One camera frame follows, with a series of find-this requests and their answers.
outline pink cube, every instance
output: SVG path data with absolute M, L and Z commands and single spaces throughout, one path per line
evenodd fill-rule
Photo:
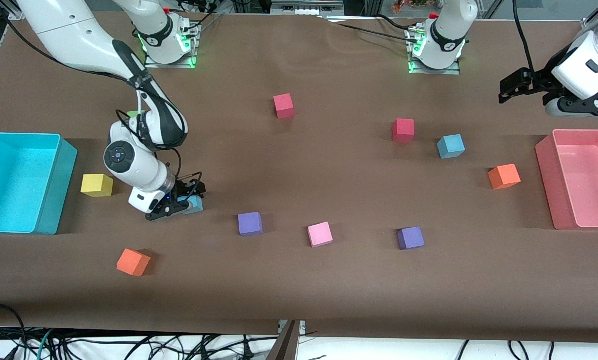
M 287 119 L 295 116 L 295 105 L 289 93 L 277 95 L 274 97 L 274 109 L 278 119 Z
M 308 226 L 308 235 L 310 237 L 310 246 L 313 248 L 333 242 L 331 225 L 328 223 L 328 221 L 318 223 L 317 225 Z
M 411 142 L 415 137 L 415 120 L 398 118 L 392 125 L 392 141 Z

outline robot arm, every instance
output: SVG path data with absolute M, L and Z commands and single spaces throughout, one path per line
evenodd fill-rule
M 466 34 L 478 13 L 475 0 L 446 0 L 439 18 L 429 18 L 423 23 L 426 36 L 413 51 L 414 57 L 432 69 L 449 68 L 461 56 Z
M 129 203 L 148 214 L 175 186 L 169 169 L 153 153 L 180 146 L 188 124 L 135 53 L 100 27 L 84 0 L 19 0 L 43 45 L 70 68 L 109 73 L 125 79 L 149 111 L 114 123 L 104 162 L 133 187 Z
M 190 21 L 166 13 L 152 0 L 113 0 L 128 15 L 139 32 L 143 47 L 159 64 L 172 64 L 192 50 L 187 39 Z
M 540 92 L 548 93 L 543 105 L 551 116 L 598 117 L 598 9 L 544 69 L 521 68 L 501 80 L 499 103 Z

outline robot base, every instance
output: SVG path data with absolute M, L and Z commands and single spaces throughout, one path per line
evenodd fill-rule
M 181 40 L 181 46 L 190 48 L 191 50 L 183 55 L 181 59 L 170 64 L 158 63 L 148 55 L 146 48 L 143 48 L 143 52 L 146 53 L 145 66 L 146 68 L 158 68 L 158 69 L 194 69 L 197 67 L 197 55 L 199 53 L 199 38 L 201 37 L 201 25 L 197 25 L 199 22 L 190 21 L 188 27 L 195 27 L 186 32 L 183 32 L 182 36 L 187 39 Z
M 459 69 L 459 60 L 454 60 L 454 63 L 452 63 L 450 67 L 439 70 L 425 66 L 420 59 L 413 55 L 415 48 L 420 46 L 425 39 L 425 35 L 423 34 L 425 30 L 423 28 L 424 23 L 420 22 L 416 26 L 410 27 L 409 30 L 404 30 L 406 39 L 415 39 L 418 41 L 417 43 L 409 42 L 406 45 L 406 50 L 408 51 L 408 72 L 411 74 L 461 75 L 461 69 Z
M 174 189 L 164 196 L 151 213 L 145 215 L 145 219 L 147 221 L 160 221 L 175 215 L 182 215 L 191 207 L 191 203 L 189 200 L 179 202 L 178 199 L 187 198 L 188 196 L 199 196 L 203 199 L 205 192 L 206 185 L 196 178 L 189 183 L 177 180 Z

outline orange cube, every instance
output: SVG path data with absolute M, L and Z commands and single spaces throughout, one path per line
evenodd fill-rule
M 143 276 L 148 263 L 150 263 L 150 256 L 126 248 L 116 263 L 116 269 L 128 275 Z
M 488 173 L 492 188 L 496 191 L 513 187 L 521 182 L 515 164 L 497 166 Z

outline pink bin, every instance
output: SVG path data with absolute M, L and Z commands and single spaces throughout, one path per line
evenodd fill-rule
M 535 147 L 557 230 L 598 230 L 598 130 L 555 130 Z

